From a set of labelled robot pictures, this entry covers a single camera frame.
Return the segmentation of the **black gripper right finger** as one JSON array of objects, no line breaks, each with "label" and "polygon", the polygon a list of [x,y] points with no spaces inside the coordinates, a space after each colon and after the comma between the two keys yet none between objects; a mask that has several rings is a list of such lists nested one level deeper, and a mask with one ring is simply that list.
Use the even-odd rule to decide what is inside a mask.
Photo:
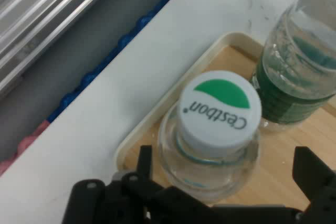
[{"label": "black gripper right finger", "polygon": [[297,223],[335,223],[335,171],[310,148],[297,146],[292,177],[309,200]]}]

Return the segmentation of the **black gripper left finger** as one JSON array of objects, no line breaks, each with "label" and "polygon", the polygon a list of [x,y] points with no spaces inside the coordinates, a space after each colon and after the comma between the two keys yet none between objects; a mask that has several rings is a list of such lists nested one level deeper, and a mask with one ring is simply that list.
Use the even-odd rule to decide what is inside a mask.
[{"label": "black gripper left finger", "polygon": [[140,148],[137,167],[105,185],[82,180],[70,194],[63,223],[205,223],[212,210],[176,187],[152,180],[152,146]]}]

